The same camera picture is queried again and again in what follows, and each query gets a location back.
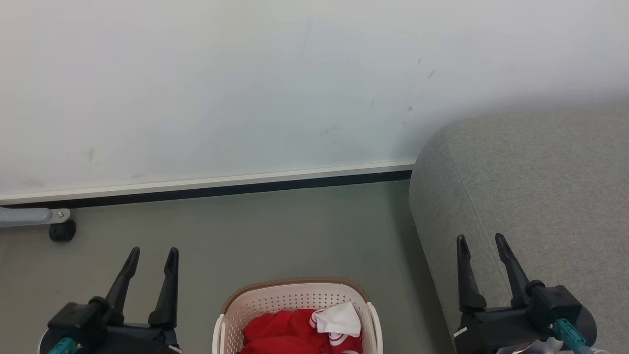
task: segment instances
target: white plastic basket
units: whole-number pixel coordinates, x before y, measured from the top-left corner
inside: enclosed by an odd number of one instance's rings
[[[280,310],[326,309],[351,302],[362,325],[363,354],[382,354],[382,328],[376,308],[358,285],[338,278],[302,278],[260,283],[234,293],[216,320],[212,354],[237,354],[242,329],[254,318]]]

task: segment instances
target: gray floor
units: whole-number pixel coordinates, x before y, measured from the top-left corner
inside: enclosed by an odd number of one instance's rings
[[[170,247],[180,251],[179,343],[210,353],[223,302],[251,283],[344,277],[370,295],[386,353],[453,353],[408,209],[408,181],[275,191],[74,211],[75,239],[0,229],[4,353],[33,353],[65,303],[105,296],[134,246],[128,322],[154,309]]]

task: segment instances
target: caster wheel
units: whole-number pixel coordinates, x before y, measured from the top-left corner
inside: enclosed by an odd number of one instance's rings
[[[70,241],[77,232],[77,224],[73,220],[66,220],[61,224],[50,225],[48,235],[55,242]]]

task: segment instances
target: white cloth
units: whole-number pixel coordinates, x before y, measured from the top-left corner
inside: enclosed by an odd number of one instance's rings
[[[319,333],[331,333],[335,338],[345,334],[344,339],[347,335],[360,336],[361,329],[360,318],[351,302],[315,311],[310,317],[310,326],[316,327],[316,331]]]

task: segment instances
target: baseboard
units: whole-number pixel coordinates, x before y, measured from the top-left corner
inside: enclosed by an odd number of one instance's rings
[[[349,185],[410,177],[415,161],[301,169],[277,173],[202,178],[77,190],[1,195],[0,205],[16,207],[80,208],[152,202],[271,190]]]

